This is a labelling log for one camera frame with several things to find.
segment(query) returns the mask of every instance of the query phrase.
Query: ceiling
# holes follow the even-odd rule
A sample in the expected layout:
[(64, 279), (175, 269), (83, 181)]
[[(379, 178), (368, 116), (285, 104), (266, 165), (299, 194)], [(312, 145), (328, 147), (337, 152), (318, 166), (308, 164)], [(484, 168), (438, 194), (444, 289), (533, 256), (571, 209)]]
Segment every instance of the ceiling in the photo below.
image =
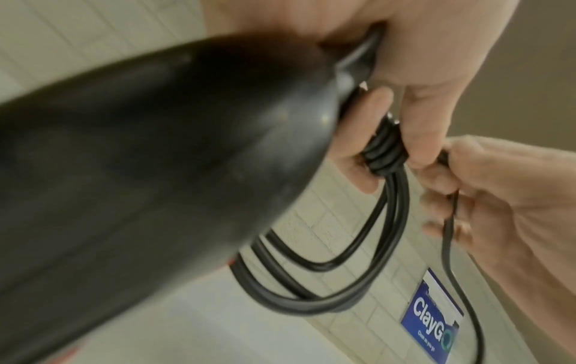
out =
[[(460, 101), (451, 135), (478, 134), (576, 151), (574, 14), (573, 0), (521, 2)], [(539, 362), (576, 363), (490, 283)]]

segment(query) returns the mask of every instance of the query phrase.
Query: shiny black plastic object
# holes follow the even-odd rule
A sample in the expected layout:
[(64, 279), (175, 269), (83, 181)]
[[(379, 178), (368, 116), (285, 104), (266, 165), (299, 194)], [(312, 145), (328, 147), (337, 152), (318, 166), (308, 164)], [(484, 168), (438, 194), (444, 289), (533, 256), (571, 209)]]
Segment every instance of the shiny black plastic object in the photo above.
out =
[(214, 38), (0, 106), (0, 363), (46, 357), (267, 230), (320, 165), (364, 53)]

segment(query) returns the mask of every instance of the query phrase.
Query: blue sign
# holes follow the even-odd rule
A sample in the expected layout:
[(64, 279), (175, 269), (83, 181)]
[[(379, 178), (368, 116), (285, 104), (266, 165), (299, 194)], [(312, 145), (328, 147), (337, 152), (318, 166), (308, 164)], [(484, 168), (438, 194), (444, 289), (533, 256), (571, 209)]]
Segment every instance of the blue sign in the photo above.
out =
[(402, 326), (438, 364), (445, 364), (464, 313), (428, 269), (416, 290)]

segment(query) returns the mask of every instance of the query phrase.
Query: forearm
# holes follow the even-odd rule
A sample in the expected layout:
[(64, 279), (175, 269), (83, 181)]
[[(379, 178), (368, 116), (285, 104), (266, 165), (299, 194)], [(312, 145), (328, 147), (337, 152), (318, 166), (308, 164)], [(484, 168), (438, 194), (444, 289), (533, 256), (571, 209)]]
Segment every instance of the forearm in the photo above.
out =
[(498, 267), (493, 278), (536, 325), (576, 357), (576, 296), (527, 246)]

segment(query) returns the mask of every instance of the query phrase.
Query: green circle logo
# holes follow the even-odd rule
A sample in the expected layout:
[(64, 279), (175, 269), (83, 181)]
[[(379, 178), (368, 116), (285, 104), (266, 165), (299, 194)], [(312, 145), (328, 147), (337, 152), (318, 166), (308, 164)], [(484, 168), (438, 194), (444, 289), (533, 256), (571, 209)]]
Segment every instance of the green circle logo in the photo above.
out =
[(444, 330), (442, 338), (440, 339), (440, 344), (442, 345), (442, 349), (444, 349), (444, 351), (450, 351), (453, 339), (454, 336), (452, 335), (452, 332), (450, 330)]

